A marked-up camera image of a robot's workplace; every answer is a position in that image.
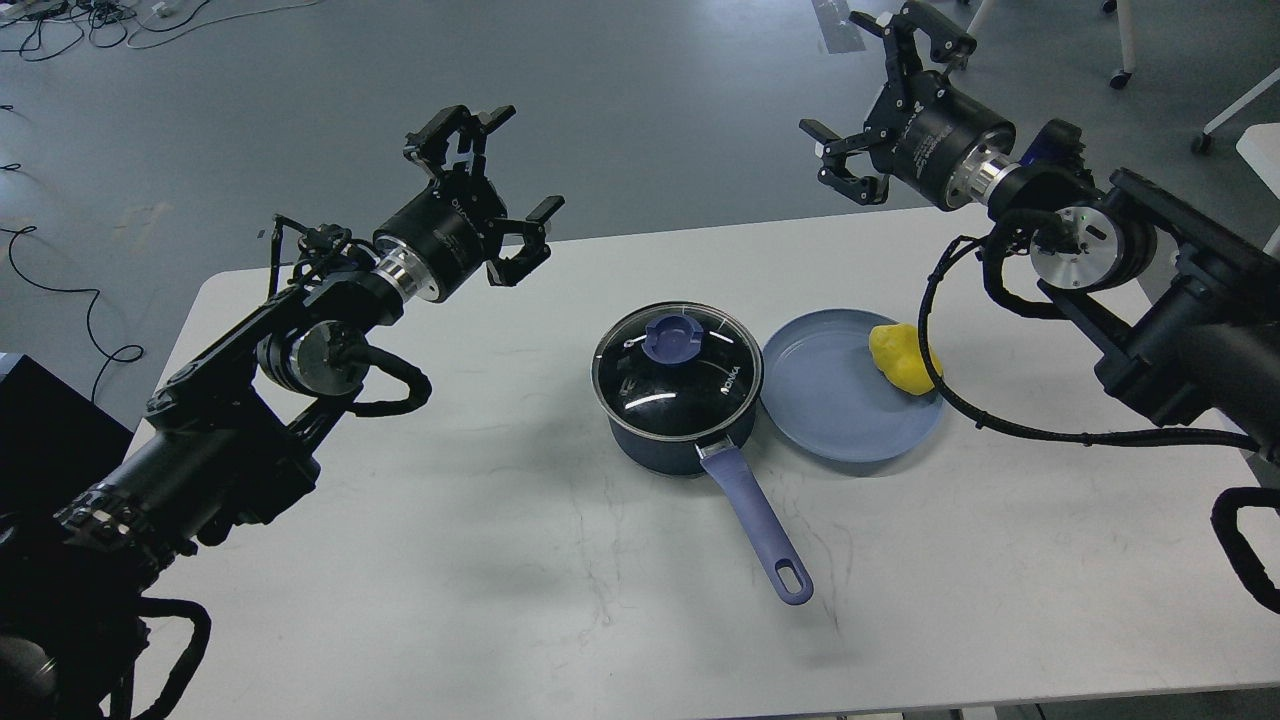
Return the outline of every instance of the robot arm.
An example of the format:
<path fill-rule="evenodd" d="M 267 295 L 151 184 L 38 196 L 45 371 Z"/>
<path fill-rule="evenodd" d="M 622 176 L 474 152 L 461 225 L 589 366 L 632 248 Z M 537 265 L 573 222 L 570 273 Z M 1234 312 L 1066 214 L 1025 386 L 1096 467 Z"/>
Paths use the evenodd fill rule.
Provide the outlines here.
<path fill-rule="evenodd" d="M 980 202 L 995 220 L 975 241 L 993 301 L 1027 318 L 1070 320 L 1102 351 L 1094 374 L 1107 395 L 1151 423 L 1188 424 L 1217 407 L 1249 436 L 1146 430 L 1116 433 L 1112 445 L 1158 445 L 1152 433 L 1165 433 L 1158 437 L 1247 447 L 1280 464 L 1280 407 L 1272 401 L 1280 392 L 1280 261 L 1132 170 L 1112 173 L 1108 191 L 1097 188 L 1080 156 L 1079 128 L 1062 120 L 1046 124 L 1015 160 L 1012 123 L 951 86 L 950 70 L 975 42 L 934 8 L 913 0 L 878 20 L 864 13 L 850 20 L 884 41 L 888 81 L 858 135 L 840 137 L 817 120 L 800 122 L 818 141 L 819 182 L 863 205 L 886 200 L 890 176 L 943 211 Z M 923 69 L 916 29 L 928 35 L 931 58 L 947 63 L 946 72 Z M 847 169 L 863 152 L 878 176 Z M 1137 278 L 1151 264 L 1157 228 L 1178 243 L 1176 275 L 1129 325 L 1091 293 Z M 1014 255 L 1029 256 L 1047 302 L 1004 287 L 1001 270 Z M 934 274 L 956 260 L 948 252 Z M 931 277 L 922 337 L 934 287 Z M 928 352 L 923 341 L 922 352 Z M 1020 437 L 1084 443 L 1100 437 L 1023 432 L 1029 429 L 987 421 L 954 393 L 943 395 L 963 413 L 974 411 L 979 425 Z M 1280 491 L 1229 491 L 1213 510 L 1215 530 L 1245 588 L 1280 612 L 1280 591 L 1235 529 L 1243 506 L 1280 507 Z"/>
<path fill-rule="evenodd" d="M 156 391 L 145 414 L 155 438 L 54 518 L 0 515 L 0 716 L 101 717 L 110 696 L 111 717 L 128 717 L 133 662 L 147 646 L 141 618 L 154 616 L 196 628 L 141 717 L 173 710 L 204 655 L 209 615 L 141 593 L 177 555 L 193 555 L 195 539 L 219 544 L 234 525 L 270 523 L 315 489 L 312 452 L 343 415 L 399 415 L 428 401 L 426 375 L 370 346 L 370 329 L 398 320 L 413 296 L 443 302 L 480 265 L 492 284 L 515 286 L 550 255 L 545 223 L 563 199 L 512 220 L 484 174 L 485 141 L 513 114 L 445 108 L 410 133 L 404 156 L 428 172 L 426 190 L 372 241 L 278 217 L 270 297 Z M 460 160 L 447 167 L 454 136 Z M 303 261 L 276 292 L 284 228 L 302 233 Z M 524 245 L 502 258 L 513 233 Z M 403 382 L 406 396 L 357 401 L 371 366 Z M 253 389 L 259 369 L 315 401 L 285 424 Z"/>

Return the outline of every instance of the chair wheel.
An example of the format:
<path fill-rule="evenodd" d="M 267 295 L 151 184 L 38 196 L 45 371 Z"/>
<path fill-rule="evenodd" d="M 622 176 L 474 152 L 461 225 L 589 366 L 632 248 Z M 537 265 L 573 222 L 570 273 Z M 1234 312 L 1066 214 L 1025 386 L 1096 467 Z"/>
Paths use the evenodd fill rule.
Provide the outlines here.
<path fill-rule="evenodd" d="M 1213 150 L 1213 136 L 1199 133 L 1192 138 L 1192 152 L 1196 155 L 1208 155 Z"/>

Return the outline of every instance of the black box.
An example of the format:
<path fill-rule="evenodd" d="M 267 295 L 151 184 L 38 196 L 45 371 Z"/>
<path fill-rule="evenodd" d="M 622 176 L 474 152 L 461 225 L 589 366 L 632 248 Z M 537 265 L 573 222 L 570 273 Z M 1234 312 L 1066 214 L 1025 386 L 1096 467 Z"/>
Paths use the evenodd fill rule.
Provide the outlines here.
<path fill-rule="evenodd" d="M 29 356 L 0 352 L 0 514 L 52 515 L 114 470 L 132 439 Z"/>

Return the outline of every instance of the blue lid handle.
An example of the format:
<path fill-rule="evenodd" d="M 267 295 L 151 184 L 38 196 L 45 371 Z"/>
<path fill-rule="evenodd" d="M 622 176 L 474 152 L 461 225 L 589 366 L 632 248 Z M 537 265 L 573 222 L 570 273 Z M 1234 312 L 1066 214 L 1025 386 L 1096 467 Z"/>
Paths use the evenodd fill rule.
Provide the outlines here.
<path fill-rule="evenodd" d="M 692 360 L 703 348 L 701 323 L 680 313 L 649 320 L 644 332 L 644 354 L 663 365 L 678 365 Z"/>

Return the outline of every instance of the pot lid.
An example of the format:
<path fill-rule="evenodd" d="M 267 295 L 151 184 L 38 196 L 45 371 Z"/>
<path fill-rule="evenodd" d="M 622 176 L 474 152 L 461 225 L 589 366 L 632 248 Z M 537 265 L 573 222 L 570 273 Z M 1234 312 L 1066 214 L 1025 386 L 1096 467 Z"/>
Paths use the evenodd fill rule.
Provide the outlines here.
<path fill-rule="evenodd" d="M 696 302 L 659 302 L 620 320 L 595 348 L 591 380 L 609 416 L 663 441 L 727 428 L 759 396 L 760 348 L 746 328 Z"/>

